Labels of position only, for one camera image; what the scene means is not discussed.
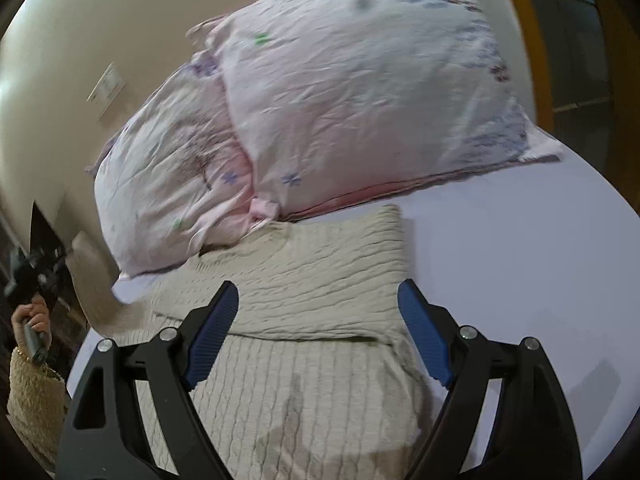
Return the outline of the beige knit sleeve forearm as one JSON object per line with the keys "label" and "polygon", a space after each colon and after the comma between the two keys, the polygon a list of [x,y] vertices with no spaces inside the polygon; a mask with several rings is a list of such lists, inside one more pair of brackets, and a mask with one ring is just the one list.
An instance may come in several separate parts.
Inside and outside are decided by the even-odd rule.
{"label": "beige knit sleeve forearm", "polygon": [[6,408],[11,426],[53,478],[67,410],[65,382],[47,364],[34,364],[20,347],[15,347],[11,354],[9,378]]}

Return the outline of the person's left hand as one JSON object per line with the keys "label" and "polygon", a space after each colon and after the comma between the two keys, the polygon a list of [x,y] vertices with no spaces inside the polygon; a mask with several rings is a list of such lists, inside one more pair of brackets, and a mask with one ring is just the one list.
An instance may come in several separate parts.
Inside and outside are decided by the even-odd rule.
{"label": "person's left hand", "polygon": [[29,304],[20,304],[11,316],[14,337],[17,347],[27,350],[24,328],[29,326],[40,337],[44,348],[50,349],[52,335],[50,314],[44,299],[35,294]]}

